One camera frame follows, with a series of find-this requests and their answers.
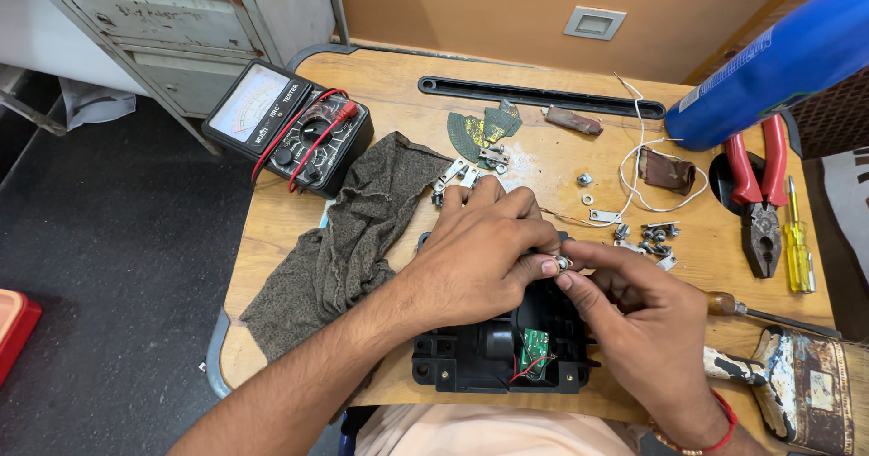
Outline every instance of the wooden desk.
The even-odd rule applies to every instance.
[[[375,124],[375,139],[394,130],[401,131],[414,142],[425,144],[448,156],[458,156],[447,136],[449,112],[483,117],[483,108],[494,102],[444,96],[424,95],[416,83],[426,74],[473,81],[491,81],[518,86],[535,86],[589,94],[633,97],[614,76],[574,73],[555,69],[508,66],[484,62],[465,62],[394,52],[357,50],[349,55],[318,53],[298,67],[297,72],[326,86],[346,89],[352,98],[371,109]],[[629,81],[647,100],[657,100],[669,107],[691,88],[650,81]],[[602,118],[603,135],[592,138],[556,128],[543,120],[540,108],[519,106],[523,120],[516,136],[502,139],[512,165],[501,180],[507,190],[526,185],[537,194],[541,206],[587,218],[588,207],[581,195],[594,196],[594,208],[620,210],[625,203],[625,191],[618,178],[618,165],[624,155],[639,143],[640,123],[634,117],[588,114]],[[663,136],[663,120],[646,121],[646,140]],[[745,132],[745,145],[763,156],[763,135],[759,128]],[[673,153],[692,161],[704,170],[711,159],[722,152],[688,152],[667,142],[655,145],[657,150]],[[592,174],[594,184],[579,188],[575,177]],[[809,247],[817,253],[818,244],[812,227],[811,210],[807,203],[806,185],[798,156],[788,149],[788,173],[793,174],[800,204],[801,217],[809,224]],[[698,176],[695,190],[702,186]],[[315,195],[290,196],[286,181],[271,173],[263,173],[250,203],[244,226],[238,259],[229,284],[224,309],[230,327],[221,351],[223,377],[230,387],[244,383],[265,366],[265,358],[254,340],[238,320],[244,308],[265,283],[266,277],[296,243],[296,237],[317,227],[323,210],[323,199]],[[678,204],[682,197],[668,191],[640,184],[640,191],[653,206],[667,208]],[[784,220],[784,209],[778,211]],[[396,270],[412,258],[420,234],[431,230],[438,211],[423,197],[405,234],[387,254]],[[612,243],[614,228],[587,228],[559,221],[551,216],[559,230],[566,230],[575,239]],[[638,239],[639,225],[680,220],[682,234],[668,244],[679,258],[671,273],[703,289],[726,290],[749,306],[772,314],[832,326],[832,314],[827,296],[820,259],[814,264],[818,293],[807,296],[792,294],[788,289],[787,264],[784,258],[778,272],[770,280],[752,276],[740,244],[740,218],[728,212],[707,189],[687,206],[668,214],[656,214],[639,206],[630,206],[624,222],[632,229],[633,242]],[[710,317],[707,344],[739,356],[750,356],[758,344],[765,323],[751,318]],[[414,383],[410,373],[409,342],[392,351],[375,375],[373,384],[356,398],[356,405],[408,403],[468,403],[526,406],[553,411],[586,413],[644,423],[646,412],[603,368],[592,370],[591,381],[580,394],[438,394],[433,386]],[[603,361],[599,351],[590,347],[590,355]],[[666,373],[649,373],[666,376]],[[743,387],[713,382],[733,405],[740,420],[757,437],[770,446],[772,440],[764,432],[754,396]]]

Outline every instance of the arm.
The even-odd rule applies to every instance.
[[[569,241],[562,251],[573,260],[573,271],[555,282],[594,332],[616,381],[675,444],[718,444],[729,426],[703,370],[706,296],[622,247]],[[595,271],[589,277],[576,273],[584,268]],[[727,444],[710,454],[769,452],[737,425]]]
[[[465,261],[461,252],[484,243],[487,261]],[[529,247],[546,254],[517,261]],[[169,454],[307,454],[387,352],[433,328],[516,308],[528,283],[558,273],[552,256],[559,248],[558,232],[527,188],[505,194],[494,176],[472,193],[447,188],[437,225],[410,264],[218,403]]]

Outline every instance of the hand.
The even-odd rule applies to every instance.
[[[728,424],[703,369],[706,296],[623,247],[566,241],[561,250],[573,271],[555,282],[594,332],[615,380],[674,443],[718,443]],[[584,268],[595,271],[576,273]]]
[[[480,322],[519,306],[531,281],[558,273],[560,246],[530,189],[508,194],[483,176],[473,190],[444,191],[437,224],[392,290],[419,332]],[[520,257],[530,247],[541,253]]]

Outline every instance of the blue bottle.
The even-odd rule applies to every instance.
[[[869,0],[809,0],[667,112],[670,137],[711,149],[869,66]]]

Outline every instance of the pliers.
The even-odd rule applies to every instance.
[[[781,231],[775,209],[788,204],[785,194],[785,167],[788,162],[785,124],[780,115],[763,121],[766,142],[766,168],[758,186],[742,133],[727,140],[727,161],[733,170],[730,199],[744,205],[742,250],[755,278],[772,278],[781,256]]]

